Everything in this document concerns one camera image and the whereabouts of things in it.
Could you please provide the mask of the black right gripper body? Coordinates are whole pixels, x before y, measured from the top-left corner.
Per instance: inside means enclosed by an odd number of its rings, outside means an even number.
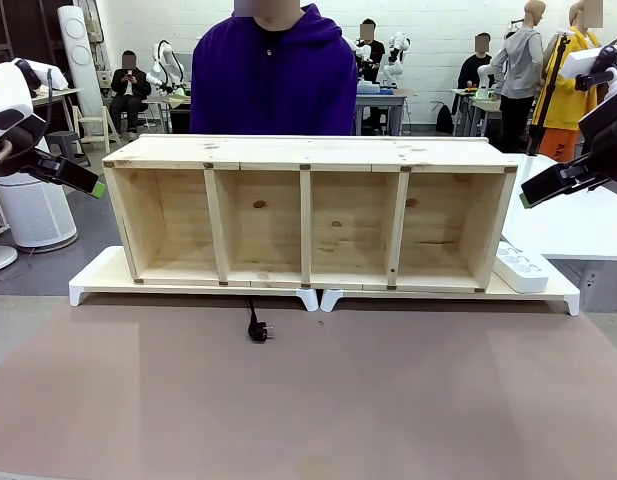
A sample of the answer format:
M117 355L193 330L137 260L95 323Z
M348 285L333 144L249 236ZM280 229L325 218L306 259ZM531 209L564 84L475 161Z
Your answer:
M579 128L590 147L584 161L586 172L617 183L617 97L605 100L584 117Z

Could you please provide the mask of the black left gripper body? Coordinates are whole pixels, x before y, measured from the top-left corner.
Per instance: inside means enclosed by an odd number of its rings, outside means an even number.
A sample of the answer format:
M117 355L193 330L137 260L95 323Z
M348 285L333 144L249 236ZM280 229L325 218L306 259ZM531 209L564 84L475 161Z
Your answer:
M28 130L15 126L0 137L0 176L17 173L30 163L33 150L44 134L44 128Z

